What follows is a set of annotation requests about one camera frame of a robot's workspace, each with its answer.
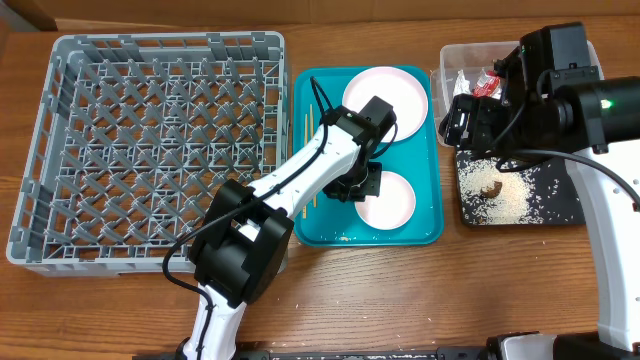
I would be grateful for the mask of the red snack wrapper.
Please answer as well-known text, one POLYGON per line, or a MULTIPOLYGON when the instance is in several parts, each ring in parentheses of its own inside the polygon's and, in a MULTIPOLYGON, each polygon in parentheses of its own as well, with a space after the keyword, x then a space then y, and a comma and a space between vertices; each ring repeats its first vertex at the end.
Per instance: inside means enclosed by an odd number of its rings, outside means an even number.
POLYGON ((474 97, 491 97, 500 99, 502 95, 502 80, 493 71, 481 71, 481 74, 472 91, 474 97))

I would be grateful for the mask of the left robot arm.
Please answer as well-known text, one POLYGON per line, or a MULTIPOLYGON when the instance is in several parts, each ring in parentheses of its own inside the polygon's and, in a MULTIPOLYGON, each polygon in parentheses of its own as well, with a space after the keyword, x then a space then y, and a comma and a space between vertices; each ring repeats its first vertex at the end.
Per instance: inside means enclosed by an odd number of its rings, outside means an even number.
POLYGON ((395 124, 392 105, 377 96, 359 111, 327 110, 315 136, 274 172, 218 189, 188 254, 199 307, 177 358, 235 355, 243 313, 281 270, 297 215, 320 193, 340 202, 378 195, 376 149, 395 124))

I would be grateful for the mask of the small pink bowl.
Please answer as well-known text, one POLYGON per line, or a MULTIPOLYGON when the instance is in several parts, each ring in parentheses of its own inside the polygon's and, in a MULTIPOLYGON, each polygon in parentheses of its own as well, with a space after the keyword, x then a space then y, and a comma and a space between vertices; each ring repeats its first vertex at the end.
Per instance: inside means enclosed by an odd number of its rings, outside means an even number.
POLYGON ((411 219, 416 203, 413 187, 404 177, 394 172, 383 171, 379 195, 367 195, 364 202, 355 204, 355 209, 358 216, 370 227, 394 230, 411 219))

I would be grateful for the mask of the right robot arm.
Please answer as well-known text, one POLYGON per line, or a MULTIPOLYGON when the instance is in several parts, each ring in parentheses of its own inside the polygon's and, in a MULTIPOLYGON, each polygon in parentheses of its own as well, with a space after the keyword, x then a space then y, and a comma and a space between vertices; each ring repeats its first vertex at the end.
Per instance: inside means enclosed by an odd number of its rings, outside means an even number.
POLYGON ((457 95, 439 125, 447 145, 500 172, 562 159, 594 259, 599 318, 591 333, 494 337, 490 358, 635 359, 639 355, 639 80, 605 79, 579 22, 524 35, 494 64, 500 99, 457 95))

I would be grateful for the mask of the brown food scrap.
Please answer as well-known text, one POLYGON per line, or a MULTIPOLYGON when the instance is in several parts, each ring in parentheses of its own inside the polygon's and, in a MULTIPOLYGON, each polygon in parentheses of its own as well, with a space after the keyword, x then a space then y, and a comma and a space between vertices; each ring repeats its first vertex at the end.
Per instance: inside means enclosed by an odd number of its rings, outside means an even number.
POLYGON ((502 186, 503 184, 500 181, 494 181, 492 185, 482 187, 480 189, 480 194, 482 197, 487 199, 495 198, 501 193, 502 186))

